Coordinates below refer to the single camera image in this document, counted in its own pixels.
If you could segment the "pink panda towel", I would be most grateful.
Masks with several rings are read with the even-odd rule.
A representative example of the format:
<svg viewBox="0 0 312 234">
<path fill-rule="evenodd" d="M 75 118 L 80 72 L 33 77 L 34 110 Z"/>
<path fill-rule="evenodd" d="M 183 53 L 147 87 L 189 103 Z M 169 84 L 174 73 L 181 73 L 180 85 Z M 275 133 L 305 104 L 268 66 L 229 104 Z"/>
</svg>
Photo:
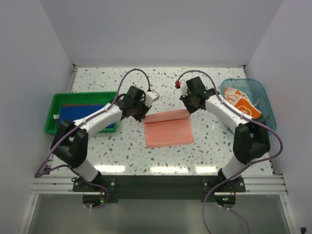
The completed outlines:
<svg viewBox="0 0 312 234">
<path fill-rule="evenodd" d="M 146 116 L 143 120 L 146 146 L 160 148 L 193 143 L 190 116 L 186 109 Z"/>
</svg>

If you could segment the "blue towel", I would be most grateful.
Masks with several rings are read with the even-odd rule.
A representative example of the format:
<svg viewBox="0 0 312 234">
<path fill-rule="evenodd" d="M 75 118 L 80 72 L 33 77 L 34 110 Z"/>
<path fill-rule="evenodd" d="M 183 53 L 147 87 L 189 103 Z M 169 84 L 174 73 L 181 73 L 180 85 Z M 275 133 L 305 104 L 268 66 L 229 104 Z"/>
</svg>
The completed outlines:
<svg viewBox="0 0 312 234">
<path fill-rule="evenodd" d="M 93 112 L 96 112 L 103 107 L 101 106 L 71 106 L 71 107 L 61 107 L 59 118 L 58 118 L 58 126 L 64 120 L 74 121 L 77 119 L 84 118 Z"/>
</svg>

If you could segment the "brown towel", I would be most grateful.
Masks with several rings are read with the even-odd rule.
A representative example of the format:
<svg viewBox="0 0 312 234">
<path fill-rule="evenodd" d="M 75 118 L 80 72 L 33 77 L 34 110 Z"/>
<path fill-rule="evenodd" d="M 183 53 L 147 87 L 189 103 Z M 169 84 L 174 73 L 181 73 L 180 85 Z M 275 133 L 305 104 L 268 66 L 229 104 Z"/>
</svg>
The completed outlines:
<svg viewBox="0 0 312 234">
<path fill-rule="evenodd" d="M 61 107 L 71 107 L 71 106 L 105 106 L 103 103 L 66 103 L 62 104 Z"/>
</svg>

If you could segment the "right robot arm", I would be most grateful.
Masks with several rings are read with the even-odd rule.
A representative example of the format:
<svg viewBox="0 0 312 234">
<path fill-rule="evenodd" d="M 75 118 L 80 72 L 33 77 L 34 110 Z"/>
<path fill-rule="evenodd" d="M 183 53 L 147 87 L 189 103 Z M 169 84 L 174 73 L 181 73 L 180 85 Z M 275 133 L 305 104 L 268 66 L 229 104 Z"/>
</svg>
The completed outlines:
<svg viewBox="0 0 312 234">
<path fill-rule="evenodd" d="M 216 90 L 206 89 L 200 77 L 175 82 L 181 90 L 180 100 L 189 113 L 205 110 L 221 119 L 234 133 L 233 156 L 218 171 L 217 185 L 222 191 L 229 191 L 234 180 L 239 178 L 243 168 L 250 166 L 271 149 L 266 123 L 261 117 L 254 119 L 230 104 Z"/>
</svg>

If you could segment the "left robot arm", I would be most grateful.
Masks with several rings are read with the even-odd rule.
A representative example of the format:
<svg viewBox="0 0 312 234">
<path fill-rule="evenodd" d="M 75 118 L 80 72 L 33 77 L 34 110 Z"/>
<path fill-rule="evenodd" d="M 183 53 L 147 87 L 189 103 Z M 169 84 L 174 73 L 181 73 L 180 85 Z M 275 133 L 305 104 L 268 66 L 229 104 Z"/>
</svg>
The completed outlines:
<svg viewBox="0 0 312 234">
<path fill-rule="evenodd" d="M 89 138 L 128 117 L 141 122 L 158 99 L 156 91 L 131 86 L 127 93 L 116 96 L 94 113 L 75 121 L 62 121 L 51 145 L 51 153 L 84 180 L 88 190 L 104 189 L 102 174 L 87 159 Z"/>
</svg>

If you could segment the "orange white lion towel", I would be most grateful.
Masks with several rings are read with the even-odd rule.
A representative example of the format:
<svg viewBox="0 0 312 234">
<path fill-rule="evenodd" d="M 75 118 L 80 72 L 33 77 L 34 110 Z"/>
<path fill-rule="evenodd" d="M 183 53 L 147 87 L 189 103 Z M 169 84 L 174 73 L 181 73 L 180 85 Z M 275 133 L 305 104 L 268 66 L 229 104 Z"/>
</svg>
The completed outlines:
<svg viewBox="0 0 312 234">
<path fill-rule="evenodd" d="M 224 98 L 241 112 L 252 118 L 259 118 L 261 116 L 262 113 L 254 107 L 246 93 L 235 88 L 226 87 L 223 94 Z"/>
</svg>

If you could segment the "blue plastic bin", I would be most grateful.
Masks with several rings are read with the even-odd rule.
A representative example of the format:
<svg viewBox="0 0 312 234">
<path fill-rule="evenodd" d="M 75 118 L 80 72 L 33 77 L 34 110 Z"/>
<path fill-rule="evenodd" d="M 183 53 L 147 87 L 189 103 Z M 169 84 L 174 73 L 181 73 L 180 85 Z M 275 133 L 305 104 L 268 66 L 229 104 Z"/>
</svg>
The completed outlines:
<svg viewBox="0 0 312 234">
<path fill-rule="evenodd" d="M 229 78 L 221 83 L 220 90 L 224 97 L 223 91 L 226 87 L 231 87 L 238 89 L 247 94 L 248 98 L 262 114 L 261 117 L 264 118 L 266 125 L 271 129 L 276 129 L 276 121 L 273 115 L 273 111 L 262 84 L 254 79 L 234 79 Z"/>
</svg>

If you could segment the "green plastic tray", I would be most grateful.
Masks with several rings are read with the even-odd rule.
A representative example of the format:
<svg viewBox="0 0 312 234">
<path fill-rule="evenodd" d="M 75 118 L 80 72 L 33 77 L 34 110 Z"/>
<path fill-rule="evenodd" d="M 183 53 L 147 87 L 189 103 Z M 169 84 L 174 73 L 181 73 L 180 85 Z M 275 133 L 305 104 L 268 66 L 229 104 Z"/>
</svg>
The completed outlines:
<svg viewBox="0 0 312 234">
<path fill-rule="evenodd" d="M 55 94 L 48 118 L 45 132 L 54 135 L 57 132 L 61 105 L 66 103 L 103 103 L 109 104 L 114 99 L 116 92 L 92 92 L 92 93 L 59 93 Z"/>
</svg>

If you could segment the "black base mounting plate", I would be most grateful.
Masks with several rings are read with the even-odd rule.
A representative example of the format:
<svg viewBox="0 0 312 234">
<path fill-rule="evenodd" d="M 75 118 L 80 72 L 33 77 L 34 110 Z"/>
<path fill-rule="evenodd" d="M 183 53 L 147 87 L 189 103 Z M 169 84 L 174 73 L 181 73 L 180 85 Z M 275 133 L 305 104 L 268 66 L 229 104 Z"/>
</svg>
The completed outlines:
<svg viewBox="0 0 312 234">
<path fill-rule="evenodd" d="M 82 193 L 84 204 L 108 203 L 121 199 L 200 200 L 220 182 L 216 175 L 103 175 L 94 186 L 72 178 L 73 192 Z"/>
</svg>

